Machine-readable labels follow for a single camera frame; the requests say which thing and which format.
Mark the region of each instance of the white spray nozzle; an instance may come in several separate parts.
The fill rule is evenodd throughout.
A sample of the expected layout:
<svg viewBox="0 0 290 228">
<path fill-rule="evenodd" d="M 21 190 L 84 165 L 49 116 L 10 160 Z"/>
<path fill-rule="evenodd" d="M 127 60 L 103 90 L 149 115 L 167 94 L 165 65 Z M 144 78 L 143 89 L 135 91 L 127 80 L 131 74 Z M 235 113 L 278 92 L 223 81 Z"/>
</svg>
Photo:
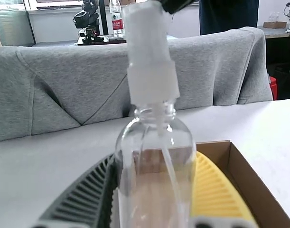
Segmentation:
<svg viewBox="0 0 290 228">
<path fill-rule="evenodd" d="M 178 98 L 177 74 L 170 58 L 161 3 L 131 4 L 123 9 L 123 18 L 131 103 L 145 105 Z"/>
</svg>

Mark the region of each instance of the table surface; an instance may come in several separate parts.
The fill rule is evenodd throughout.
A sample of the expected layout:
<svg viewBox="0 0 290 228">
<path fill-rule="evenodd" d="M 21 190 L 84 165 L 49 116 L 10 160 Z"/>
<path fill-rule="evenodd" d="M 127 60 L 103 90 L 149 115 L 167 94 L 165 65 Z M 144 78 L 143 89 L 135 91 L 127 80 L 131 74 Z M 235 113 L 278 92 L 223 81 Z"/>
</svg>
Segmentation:
<svg viewBox="0 0 290 228">
<path fill-rule="evenodd" d="M 287 33 L 287 28 L 264 28 L 258 26 L 258 29 L 263 30 L 266 39 L 289 37 L 290 33 Z"/>
<path fill-rule="evenodd" d="M 196 142 L 231 140 L 290 217 L 290 100 L 178 112 Z M 129 118 L 0 142 L 0 228 L 25 228 L 112 153 Z"/>
</svg>

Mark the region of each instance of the dark pants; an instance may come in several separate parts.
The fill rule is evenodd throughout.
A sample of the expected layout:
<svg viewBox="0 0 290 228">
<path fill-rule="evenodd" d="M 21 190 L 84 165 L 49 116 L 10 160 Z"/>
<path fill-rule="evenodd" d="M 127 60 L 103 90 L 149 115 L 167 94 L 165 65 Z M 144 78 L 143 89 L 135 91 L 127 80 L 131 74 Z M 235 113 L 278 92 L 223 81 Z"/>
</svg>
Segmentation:
<svg viewBox="0 0 290 228">
<path fill-rule="evenodd" d="M 200 0 L 201 35 L 257 27 L 259 0 Z"/>
</svg>

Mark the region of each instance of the plastic water bottle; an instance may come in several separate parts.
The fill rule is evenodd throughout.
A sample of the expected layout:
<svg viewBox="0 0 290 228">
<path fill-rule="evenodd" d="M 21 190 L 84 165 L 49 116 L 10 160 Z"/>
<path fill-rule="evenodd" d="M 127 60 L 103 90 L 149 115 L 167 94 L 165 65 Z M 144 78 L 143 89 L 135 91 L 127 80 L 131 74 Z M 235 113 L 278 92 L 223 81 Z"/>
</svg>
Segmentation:
<svg viewBox="0 0 290 228">
<path fill-rule="evenodd" d="M 196 145 L 176 117 L 179 97 L 162 6 L 123 9 L 129 57 L 127 77 L 135 118 L 117 142 L 122 228 L 187 228 L 195 180 Z"/>
<path fill-rule="evenodd" d="M 124 24 L 122 21 L 122 8 L 119 0 L 110 0 L 109 9 L 112 19 L 113 34 L 123 36 Z"/>
</svg>

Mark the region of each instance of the gray sweatshirt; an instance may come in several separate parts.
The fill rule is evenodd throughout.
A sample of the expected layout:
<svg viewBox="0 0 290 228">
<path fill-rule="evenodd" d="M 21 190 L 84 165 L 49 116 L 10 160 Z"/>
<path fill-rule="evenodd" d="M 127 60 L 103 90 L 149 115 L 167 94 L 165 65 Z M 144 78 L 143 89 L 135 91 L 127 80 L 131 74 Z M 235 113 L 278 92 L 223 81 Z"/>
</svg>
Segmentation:
<svg viewBox="0 0 290 228">
<path fill-rule="evenodd" d="M 272 100 L 256 28 L 169 41 L 176 109 Z M 130 109 L 127 48 L 0 48 L 0 141 L 122 118 Z"/>
</svg>

